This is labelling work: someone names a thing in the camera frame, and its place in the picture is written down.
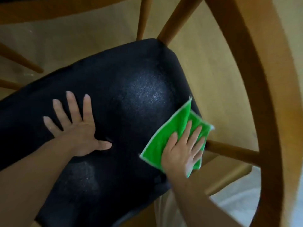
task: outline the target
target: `green cleaning cloth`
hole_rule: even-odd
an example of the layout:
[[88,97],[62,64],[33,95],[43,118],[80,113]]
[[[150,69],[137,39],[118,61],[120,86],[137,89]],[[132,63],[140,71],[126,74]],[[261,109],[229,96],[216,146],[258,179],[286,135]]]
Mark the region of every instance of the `green cleaning cloth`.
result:
[[[150,139],[143,152],[140,155],[140,158],[146,161],[151,166],[164,172],[161,166],[161,156],[162,152],[167,144],[167,141],[172,133],[175,131],[178,133],[178,140],[182,136],[186,124],[188,121],[192,120],[192,126],[190,135],[194,130],[202,125],[202,131],[199,134],[198,140],[204,136],[205,140],[209,132],[214,129],[214,126],[202,120],[193,110],[191,110],[191,100],[190,98],[179,110],[177,110],[169,120],[164,123]],[[200,159],[193,167],[193,169],[200,169],[202,164],[202,159]]]

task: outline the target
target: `wooden chair frame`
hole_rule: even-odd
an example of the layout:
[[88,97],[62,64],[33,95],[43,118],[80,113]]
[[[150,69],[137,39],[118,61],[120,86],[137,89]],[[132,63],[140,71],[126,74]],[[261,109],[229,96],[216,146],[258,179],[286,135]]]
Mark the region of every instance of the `wooden chair frame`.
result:
[[[47,20],[56,17],[82,13],[102,8],[124,0],[25,0],[0,4],[0,24],[21,23],[35,20]],[[141,40],[152,5],[152,0],[142,0],[137,31],[137,41]],[[0,43],[0,56],[14,61],[37,73],[43,69],[21,56],[6,45]],[[0,81],[0,87],[18,90],[20,86],[15,83]]]
[[[303,158],[303,111],[297,73],[272,0],[205,0],[247,91],[259,152],[209,141],[207,150],[261,168],[251,223],[289,226]],[[158,39],[168,45],[202,0],[181,0]]]

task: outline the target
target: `wooden floor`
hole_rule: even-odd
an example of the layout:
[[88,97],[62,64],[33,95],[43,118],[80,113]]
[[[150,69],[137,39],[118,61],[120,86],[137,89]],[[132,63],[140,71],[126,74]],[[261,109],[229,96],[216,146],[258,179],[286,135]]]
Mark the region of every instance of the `wooden floor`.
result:
[[[303,87],[303,0],[273,0]],[[48,21],[0,26],[0,42],[40,65],[45,74],[135,41],[141,0]],[[156,38],[179,0],[154,0],[144,38]],[[258,150],[248,98],[228,45],[203,2],[169,45],[215,141]],[[0,57],[0,78],[28,84],[42,75]],[[12,90],[0,88],[0,98]]]

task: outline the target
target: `forearm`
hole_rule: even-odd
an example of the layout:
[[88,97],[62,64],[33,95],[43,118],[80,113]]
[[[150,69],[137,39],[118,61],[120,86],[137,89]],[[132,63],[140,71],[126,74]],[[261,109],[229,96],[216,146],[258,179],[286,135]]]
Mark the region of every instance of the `forearm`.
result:
[[2,226],[29,226],[71,159],[67,146],[51,140],[0,172]]
[[191,179],[178,177],[171,183],[187,227],[241,226],[217,207]]

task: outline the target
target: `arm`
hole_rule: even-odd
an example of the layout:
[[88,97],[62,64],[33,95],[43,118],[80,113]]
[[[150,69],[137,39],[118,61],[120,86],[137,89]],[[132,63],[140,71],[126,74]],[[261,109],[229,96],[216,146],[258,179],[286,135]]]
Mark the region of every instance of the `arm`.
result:
[[178,143],[177,134],[172,134],[161,160],[187,226],[240,227],[240,224],[217,207],[203,191],[200,191],[194,181],[186,177],[187,172],[202,157],[200,149],[205,141],[205,138],[201,138],[195,145],[202,127],[198,127],[189,138],[190,129],[191,122],[188,122]]
[[83,121],[71,92],[67,92],[67,100],[72,123],[60,101],[53,100],[56,115],[64,131],[49,117],[44,117],[44,123],[55,139],[0,172],[1,226],[29,226],[73,156],[83,156],[95,149],[111,147],[111,143],[94,138],[95,123],[90,97],[84,97]]

